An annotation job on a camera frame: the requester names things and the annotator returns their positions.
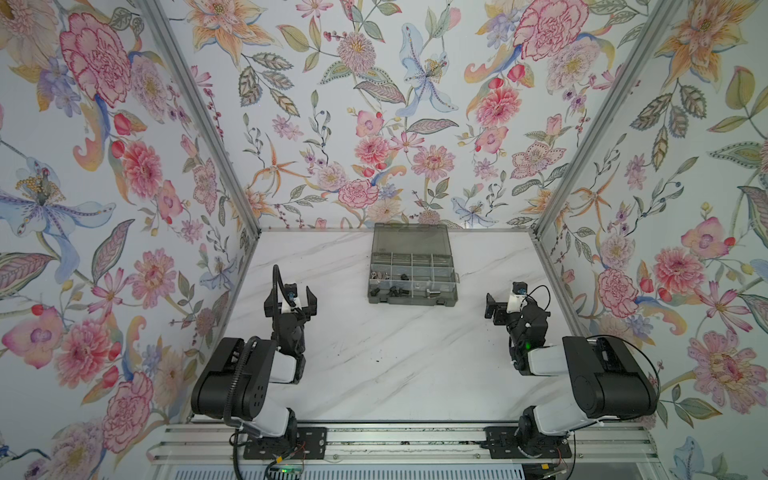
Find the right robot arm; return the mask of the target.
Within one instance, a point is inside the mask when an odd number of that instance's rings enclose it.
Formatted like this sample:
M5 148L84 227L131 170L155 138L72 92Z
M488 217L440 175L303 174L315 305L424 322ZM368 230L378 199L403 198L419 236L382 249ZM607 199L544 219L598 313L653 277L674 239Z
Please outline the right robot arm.
M599 421L629 421L655 412L659 394L623 339L564 336L558 345L548 345L550 313L531 296L517 293L506 301L488 294L484 317L506 329L518 373L567 382L563 394L524 410L516 429L520 442L561 440Z

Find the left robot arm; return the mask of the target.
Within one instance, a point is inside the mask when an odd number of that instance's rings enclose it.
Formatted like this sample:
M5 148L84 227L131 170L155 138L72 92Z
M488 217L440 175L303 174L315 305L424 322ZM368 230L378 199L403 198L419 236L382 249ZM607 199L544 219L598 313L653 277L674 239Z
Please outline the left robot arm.
M221 420L254 438L291 437L295 414L268 397L272 384L297 384L306 365L305 325L317 314L317 297L297 286L274 287L265 301L272 336L225 337L214 350L191 395L192 413Z

